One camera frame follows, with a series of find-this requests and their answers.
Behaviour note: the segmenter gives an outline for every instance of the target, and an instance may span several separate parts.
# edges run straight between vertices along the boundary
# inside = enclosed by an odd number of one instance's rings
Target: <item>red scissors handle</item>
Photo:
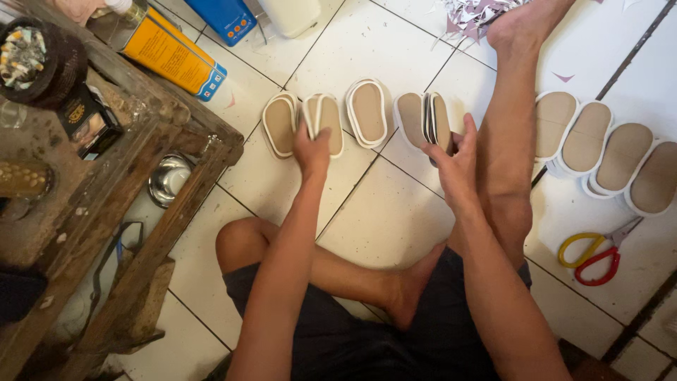
[[[604,274],[603,277],[600,279],[592,279],[592,280],[585,280],[581,278],[581,273],[583,270],[585,270],[588,266],[591,264],[598,262],[599,260],[602,260],[608,256],[613,256],[613,259],[611,261],[611,267],[609,267],[609,271],[607,271],[606,274]],[[597,254],[596,256],[590,257],[587,261],[583,262],[582,265],[578,266],[576,268],[576,271],[574,272],[574,276],[576,277],[576,280],[579,281],[582,285],[587,285],[587,286],[597,286],[597,285],[603,285],[604,283],[608,282],[613,278],[614,275],[616,275],[616,271],[618,271],[618,262],[621,260],[621,254],[618,252],[618,247],[612,247],[611,249],[608,249],[607,251]]]

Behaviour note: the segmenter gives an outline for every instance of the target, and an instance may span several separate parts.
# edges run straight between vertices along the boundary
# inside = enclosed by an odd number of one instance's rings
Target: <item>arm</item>
[[[462,247],[466,299],[482,343],[503,380],[570,380],[554,336],[529,290],[515,272],[482,211],[475,188],[475,138],[454,134],[453,157],[439,146],[421,148],[437,162],[445,200],[456,216]]]
[[[320,198],[329,165],[330,133],[323,130],[312,142],[301,122],[294,138],[301,188],[254,280],[228,381],[290,377],[294,329],[310,278]]]

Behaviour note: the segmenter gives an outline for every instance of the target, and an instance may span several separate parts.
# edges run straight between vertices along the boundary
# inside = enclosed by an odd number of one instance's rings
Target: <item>white container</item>
[[[313,26],[320,17],[319,0],[259,0],[277,30],[295,38]]]

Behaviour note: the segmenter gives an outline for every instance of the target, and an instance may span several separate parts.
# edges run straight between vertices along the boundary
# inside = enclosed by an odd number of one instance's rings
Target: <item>yellow scissors handle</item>
[[[593,238],[595,241],[588,247],[586,251],[583,252],[583,255],[580,256],[575,262],[567,262],[566,259],[564,259],[564,252],[567,251],[567,247],[571,245],[572,242],[578,241],[579,239],[587,239],[587,238]],[[599,245],[602,244],[602,242],[606,241],[607,238],[604,237],[601,234],[598,233],[580,233],[576,235],[572,235],[569,237],[564,243],[562,243],[562,246],[559,247],[559,252],[557,252],[557,258],[559,259],[559,262],[562,264],[564,267],[568,268],[577,268],[578,266],[582,265],[583,262],[587,261],[588,258],[590,258],[595,250],[599,247]]]

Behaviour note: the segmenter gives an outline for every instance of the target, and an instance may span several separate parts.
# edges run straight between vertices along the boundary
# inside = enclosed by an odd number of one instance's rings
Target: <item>hand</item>
[[[301,167],[303,181],[312,177],[326,179],[329,167],[329,137],[332,134],[330,128],[324,128],[316,139],[310,140],[308,126],[305,119],[301,118],[299,129],[294,137],[294,157]]]
[[[466,126],[465,136],[452,132],[453,144],[449,145],[448,151],[454,153],[454,147],[458,147],[458,152],[454,156],[449,156],[437,144],[421,144],[421,150],[437,163],[444,200],[454,213],[459,208],[477,201],[475,184],[477,127],[470,113],[463,116],[463,123]]]

